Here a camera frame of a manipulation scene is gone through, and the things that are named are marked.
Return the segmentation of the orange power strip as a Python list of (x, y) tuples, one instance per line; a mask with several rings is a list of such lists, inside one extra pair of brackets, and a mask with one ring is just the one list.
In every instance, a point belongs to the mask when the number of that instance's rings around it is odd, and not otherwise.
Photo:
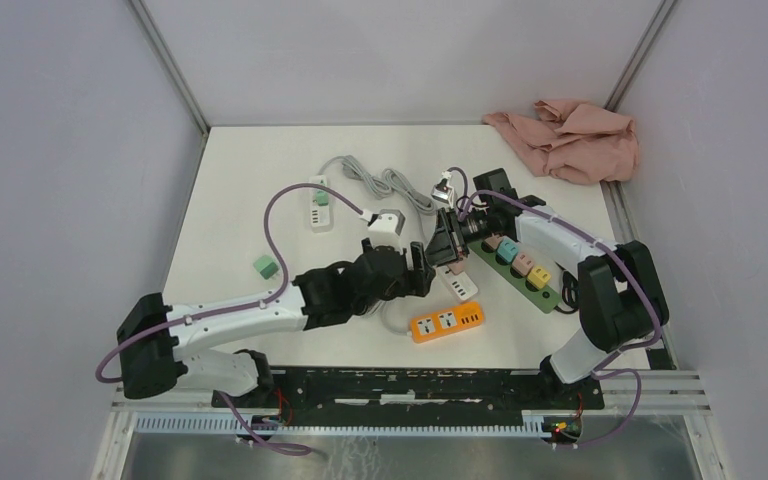
[(409, 332), (412, 340), (421, 344), (481, 326), (484, 320), (480, 304), (471, 301), (415, 317)]

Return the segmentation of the green plug from orange strip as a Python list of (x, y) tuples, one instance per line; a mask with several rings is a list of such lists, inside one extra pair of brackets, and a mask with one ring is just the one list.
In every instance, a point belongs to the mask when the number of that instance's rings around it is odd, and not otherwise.
[(264, 280), (275, 277), (281, 271), (279, 262), (270, 255), (259, 256), (253, 261), (252, 267)]

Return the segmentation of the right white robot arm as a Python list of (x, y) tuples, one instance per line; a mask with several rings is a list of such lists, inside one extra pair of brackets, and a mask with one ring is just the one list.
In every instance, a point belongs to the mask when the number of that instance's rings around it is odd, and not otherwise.
[(548, 256), (578, 282), (580, 327), (540, 367), (537, 392), (545, 405), (566, 406), (577, 396), (578, 381), (661, 339), (669, 311), (645, 244), (618, 244), (586, 232), (544, 200), (518, 196), (503, 169), (475, 177), (474, 184), (475, 191), (462, 197), (445, 171), (433, 186), (439, 207), (425, 250), (433, 266), (461, 261), (470, 243), (499, 234)]

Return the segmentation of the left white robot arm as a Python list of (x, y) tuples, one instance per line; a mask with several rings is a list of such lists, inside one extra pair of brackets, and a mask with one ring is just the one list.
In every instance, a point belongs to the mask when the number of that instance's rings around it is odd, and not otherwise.
[(123, 393), (141, 400), (176, 387), (209, 389), (263, 406), (275, 391), (266, 356), (219, 346), (342, 325), (379, 303), (426, 296), (435, 276), (422, 245), (413, 242), (401, 251), (365, 246), (356, 260), (309, 270), (263, 299), (167, 305), (161, 293), (147, 294), (116, 332)]

